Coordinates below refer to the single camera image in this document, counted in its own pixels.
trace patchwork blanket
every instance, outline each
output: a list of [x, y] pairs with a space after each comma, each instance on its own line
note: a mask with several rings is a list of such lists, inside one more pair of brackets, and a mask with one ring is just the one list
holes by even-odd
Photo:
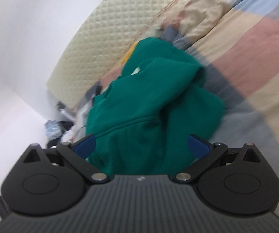
[[255, 143], [279, 177], [279, 0], [191, 0], [161, 28], [206, 67], [205, 88], [226, 105], [211, 141]]

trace mattress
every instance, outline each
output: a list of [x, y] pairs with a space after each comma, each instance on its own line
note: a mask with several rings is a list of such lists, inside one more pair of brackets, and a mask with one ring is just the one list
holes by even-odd
[[104, 0], [62, 54], [48, 90], [75, 110], [86, 91], [114, 68], [134, 42], [154, 36], [160, 22], [189, 0]]

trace bed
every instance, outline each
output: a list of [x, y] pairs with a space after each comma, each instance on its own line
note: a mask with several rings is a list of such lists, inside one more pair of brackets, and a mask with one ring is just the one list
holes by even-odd
[[126, 41], [113, 54], [115, 58], [111, 56], [111, 62], [99, 69], [98, 76], [84, 87], [78, 83], [78, 88], [72, 88], [81, 90], [75, 98], [54, 92], [58, 86], [53, 81], [67, 73], [67, 49], [58, 72], [54, 71], [48, 82], [49, 90], [69, 108], [77, 109], [77, 118], [84, 125], [97, 86], [106, 87], [117, 78], [132, 45], [156, 35], [157, 29], [158, 37], [194, 56], [205, 67], [205, 88], [225, 104], [221, 125], [210, 141], [234, 148], [255, 143], [279, 177], [279, 0], [184, 2], [174, 0], [175, 6], [147, 20], [141, 34]]

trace green hoodie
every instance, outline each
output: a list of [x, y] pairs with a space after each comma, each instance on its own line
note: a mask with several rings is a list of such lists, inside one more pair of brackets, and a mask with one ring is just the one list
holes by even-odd
[[88, 162], [109, 176], [173, 176], [189, 166], [189, 134], [209, 139], [224, 113], [204, 81], [204, 68], [184, 51], [140, 41], [122, 75], [95, 97], [86, 133], [96, 136], [96, 149]]

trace light blue fabric patch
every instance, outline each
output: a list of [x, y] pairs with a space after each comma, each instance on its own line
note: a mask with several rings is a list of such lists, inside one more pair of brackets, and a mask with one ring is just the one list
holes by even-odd
[[250, 12], [265, 16], [275, 9], [279, 0], [243, 0], [234, 8], [243, 12]]

